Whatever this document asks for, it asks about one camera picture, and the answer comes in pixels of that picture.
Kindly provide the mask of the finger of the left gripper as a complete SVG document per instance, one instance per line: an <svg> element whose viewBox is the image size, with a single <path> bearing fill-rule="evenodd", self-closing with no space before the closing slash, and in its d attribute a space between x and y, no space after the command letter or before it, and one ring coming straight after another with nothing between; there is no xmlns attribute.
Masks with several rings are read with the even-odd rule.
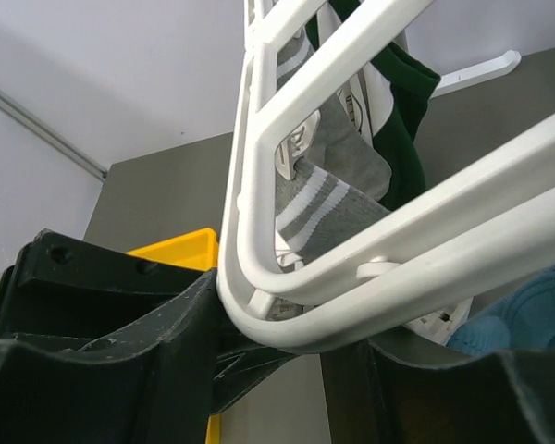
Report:
<svg viewBox="0 0 555 444"><path fill-rule="evenodd" d="M220 351L216 357L210 413L223 413L295 357L259 344Z"/></svg>

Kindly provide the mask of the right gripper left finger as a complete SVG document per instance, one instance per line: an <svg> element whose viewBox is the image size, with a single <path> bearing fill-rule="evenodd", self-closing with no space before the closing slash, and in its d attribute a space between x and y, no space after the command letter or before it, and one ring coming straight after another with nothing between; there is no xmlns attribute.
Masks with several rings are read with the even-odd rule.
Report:
<svg viewBox="0 0 555 444"><path fill-rule="evenodd" d="M216 273L83 348L0 339L0 443L202 443L212 404Z"/></svg>

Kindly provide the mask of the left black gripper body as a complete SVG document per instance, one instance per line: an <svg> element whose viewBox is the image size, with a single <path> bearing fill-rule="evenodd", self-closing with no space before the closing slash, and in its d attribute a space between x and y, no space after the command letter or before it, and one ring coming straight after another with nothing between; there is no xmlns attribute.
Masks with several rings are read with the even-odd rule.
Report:
<svg viewBox="0 0 555 444"><path fill-rule="evenodd" d="M42 231L0 275L0 349L96 351L134 322L140 348L170 340L213 349L213 297L202 271Z"/></svg>

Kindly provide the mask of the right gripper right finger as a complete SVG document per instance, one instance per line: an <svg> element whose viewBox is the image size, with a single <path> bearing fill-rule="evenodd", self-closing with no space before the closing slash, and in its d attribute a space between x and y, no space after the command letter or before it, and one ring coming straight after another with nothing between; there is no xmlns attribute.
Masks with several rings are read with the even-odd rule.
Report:
<svg viewBox="0 0 555 444"><path fill-rule="evenodd" d="M335 443L555 443L555 350L419 365L365 340L321 365Z"/></svg>

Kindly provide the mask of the white clip hanger frame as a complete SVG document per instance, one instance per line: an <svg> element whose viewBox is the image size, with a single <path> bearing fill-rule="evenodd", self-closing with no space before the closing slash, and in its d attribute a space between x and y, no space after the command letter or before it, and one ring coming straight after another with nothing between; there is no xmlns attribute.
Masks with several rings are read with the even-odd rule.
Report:
<svg viewBox="0 0 555 444"><path fill-rule="evenodd" d="M555 113L427 188L439 90L398 37L427 1L248 1L217 291L246 338L314 353L555 264Z"/></svg>

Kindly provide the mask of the green and white sock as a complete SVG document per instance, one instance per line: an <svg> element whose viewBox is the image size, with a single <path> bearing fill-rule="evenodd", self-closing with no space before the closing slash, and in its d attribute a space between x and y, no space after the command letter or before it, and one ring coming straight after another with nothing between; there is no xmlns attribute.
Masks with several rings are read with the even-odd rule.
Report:
<svg viewBox="0 0 555 444"><path fill-rule="evenodd" d="M392 170L389 191L377 202L393 211L426 190L414 140L440 76L395 42L350 79L355 75L367 102L374 148Z"/></svg>

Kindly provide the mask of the grey striped sock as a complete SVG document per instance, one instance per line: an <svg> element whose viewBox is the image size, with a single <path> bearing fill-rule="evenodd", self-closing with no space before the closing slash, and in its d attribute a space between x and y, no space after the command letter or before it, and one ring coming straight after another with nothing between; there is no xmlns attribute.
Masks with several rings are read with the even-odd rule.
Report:
<svg viewBox="0 0 555 444"><path fill-rule="evenodd" d="M321 119L313 144L295 163L295 178L318 167L373 200L385 197L392 170L374 148L359 77L351 77L318 110Z"/></svg>

